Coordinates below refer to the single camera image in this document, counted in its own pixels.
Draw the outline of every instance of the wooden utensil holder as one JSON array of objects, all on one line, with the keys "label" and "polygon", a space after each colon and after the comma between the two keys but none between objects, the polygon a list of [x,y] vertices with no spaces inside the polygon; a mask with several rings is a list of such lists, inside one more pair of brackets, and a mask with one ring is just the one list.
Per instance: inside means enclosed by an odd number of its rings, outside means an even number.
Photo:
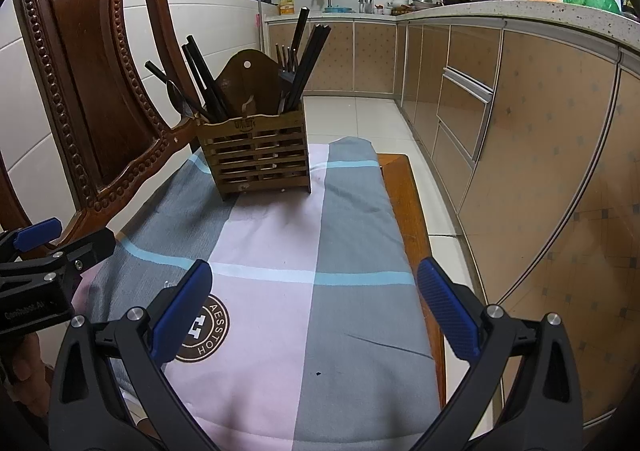
[{"label": "wooden utensil holder", "polygon": [[[256,96],[258,109],[277,109],[277,77],[276,63],[258,50],[244,50],[229,60],[217,80],[236,110],[248,93]],[[251,114],[219,124],[198,118],[196,134],[223,199],[245,191],[299,187],[311,192],[302,101],[294,111],[280,115]]]}]

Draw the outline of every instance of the gray and pink cloth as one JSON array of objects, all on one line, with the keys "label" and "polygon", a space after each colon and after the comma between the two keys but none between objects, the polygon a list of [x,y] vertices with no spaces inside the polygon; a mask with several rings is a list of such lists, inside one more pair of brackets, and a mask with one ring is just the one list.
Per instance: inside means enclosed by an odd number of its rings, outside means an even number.
[{"label": "gray and pink cloth", "polygon": [[[310,195],[223,202],[194,154],[118,235],[113,257],[85,275],[74,302],[93,322],[117,319],[204,259],[211,315],[194,321],[187,359],[164,373],[219,447],[408,450],[440,408],[377,156],[357,138],[310,145],[309,156]],[[121,363],[115,371],[134,395]]]}]

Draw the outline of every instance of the round logo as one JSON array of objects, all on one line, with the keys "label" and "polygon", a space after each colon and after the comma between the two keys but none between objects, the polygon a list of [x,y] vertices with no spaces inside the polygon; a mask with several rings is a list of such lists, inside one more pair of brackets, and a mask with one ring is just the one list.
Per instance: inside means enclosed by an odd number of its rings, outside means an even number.
[{"label": "round logo", "polygon": [[220,348],[228,332],[229,313],[222,301],[210,294],[175,358],[184,363],[203,361]]}]

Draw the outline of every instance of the countertop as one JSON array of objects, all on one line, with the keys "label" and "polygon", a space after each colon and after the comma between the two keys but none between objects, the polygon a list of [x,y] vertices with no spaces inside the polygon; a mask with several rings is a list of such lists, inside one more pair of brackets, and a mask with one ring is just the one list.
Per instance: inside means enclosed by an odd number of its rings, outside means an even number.
[{"label": "countertop", "polygon": [[[401,16],[377,14],[324,14],[311,12],[312,19],[347,19],[367,21],[405,22],[431,17],[481,16],[506,17],[542,21],[583,30],[614,40],[633,50],[640,51],[640,23],[618,14],[586,6],[546,1],[482,1],[441,6],[419,10]],[[292,21],[297,15],[267,17],[265,22]]]}]

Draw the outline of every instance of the chair backrest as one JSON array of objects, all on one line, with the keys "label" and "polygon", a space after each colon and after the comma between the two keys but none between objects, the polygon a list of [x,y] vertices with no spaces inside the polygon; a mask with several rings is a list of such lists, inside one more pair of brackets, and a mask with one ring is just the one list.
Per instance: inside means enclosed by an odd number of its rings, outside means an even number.
[{"label": "chair backrest", "polygon": [[[60,243],[104,227],[141,184],[194,137],[169,127],[131,58],[122,0],[14,0],[76,214]],[[146,0],[167,76],[197,98],[167,0]],[[30,225],[0,157],[0,225]]]}]

